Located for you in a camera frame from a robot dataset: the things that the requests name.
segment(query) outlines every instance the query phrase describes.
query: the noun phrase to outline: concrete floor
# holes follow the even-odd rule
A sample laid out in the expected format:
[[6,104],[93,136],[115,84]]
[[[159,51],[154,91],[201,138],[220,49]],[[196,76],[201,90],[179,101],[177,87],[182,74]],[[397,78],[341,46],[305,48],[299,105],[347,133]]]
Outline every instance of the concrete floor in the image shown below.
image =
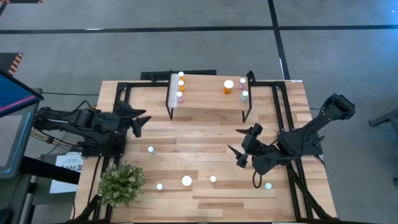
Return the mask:
[[[394,0],[274,2],[280,26],[398,24]],[[0,30],[236,25],[271,26],[267,1],[45,0],[10,4],[0,17]],[[368,119],[398,107],[398,30],[281,34],[290,77],[304,81],[312,107],[332,93],[357,106],[352,119],[321,131],[338,216],[396,223],[392,176],[398,170],[398,140],[389,125],[370,128]],[[16,73],[22,82],[64,93],[97,93],[102,80],[138,80],[141,72],[170,69],[217,69],[223,75],[253,70],[258,79],[282,78],[273,31],[0,35],[0,51],[24,53]],[[83,99],[95,104],[97,97],[45,95],[41,106],[70,110]],[[37,157],[50,148],[33,139],[26,154]],[[34,223],[64,222],[70,208],[38,207]],[[49,212],[53,215],[44,219]]]

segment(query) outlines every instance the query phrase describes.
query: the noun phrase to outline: wooden table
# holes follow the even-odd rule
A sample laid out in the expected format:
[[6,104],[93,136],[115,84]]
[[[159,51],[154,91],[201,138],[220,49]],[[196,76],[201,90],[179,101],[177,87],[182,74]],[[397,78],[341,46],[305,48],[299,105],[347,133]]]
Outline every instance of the wooden table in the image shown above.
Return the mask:
[[[246,80],[244,88],[239,89],[240,79]],[[243,122],[245,122],[244,112],[247,115],[251,109],[251,95],[244,102],[241,101],[242,92],[249,91],[248,79],[246,77],[233,77],[222,75],[184,75],[183,102],[179,103],[176,93],[179,91],[179,76],[171,74],[170,85],[168,87],[166,106],[171,108],[170,119],[173,119],[175,108],[181,109],[208,109],[208,110],[230,110],[242,111]],[[224,82],[231,80],[234,87],[230,94],[224,94]]]
[[[97,108],[112,111],[116,94],[116,81],[102,84]],[[292,116],[296,128],[311,120],[304,85],[286,81]],[[241,150],[244,135],[235,129],[246,129],[260,123],[264,130],[258,137],[269,144],[279,130],[275,115],[272,90],[266,86],[252,87],[253,109],[245,124],[240,111],[177,110],[174,119],[164,106],[167,87],[134,87],[129,103],[133,108],[145,109],[152,119],[144,126],[142,137],[136,139],[129,130],[122,161],[144,169],[147,180],[143,186],[141,203],[121,206],[112,211],[112,222],[269,222],[294,221],[287,171],[277,166],[263,176],[263,184],[270,182],[272,189],[255,189],[251,177],[251,162],[245,169],[236,165],[233,152],[227,144]],[[283,105],[282,94],[279,101]],[[154,146],[156,154],[147,152]],[[87,204],[88,192],[97,158],[84,161],[78,191],[76,214]],[[303,156],[303,168],[309,191],[330,215],[335,216],[325,169],[313,156]],[[98,168],[93,195],[100,176]],[[193,179],[190,187],[181,183],[183,176]],[[217,182],[212,184],[210,176]],[[162,183],[164,191],[156,190]],[[305,217],[302,195],[300,208]]]

